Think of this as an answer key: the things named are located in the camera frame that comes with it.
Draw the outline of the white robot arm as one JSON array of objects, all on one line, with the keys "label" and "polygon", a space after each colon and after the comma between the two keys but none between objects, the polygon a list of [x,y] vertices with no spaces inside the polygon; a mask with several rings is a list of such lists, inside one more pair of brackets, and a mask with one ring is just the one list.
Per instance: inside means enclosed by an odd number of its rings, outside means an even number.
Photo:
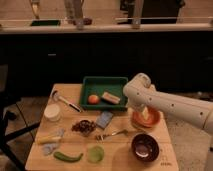
[{"label": "white robot arm", "polygon": [[155,91],[150,86],[151,79],[146,74],[135,75],[123,87],[128,105],[139,112],[145,106],[152,107],[213,135],[213,102]]}]

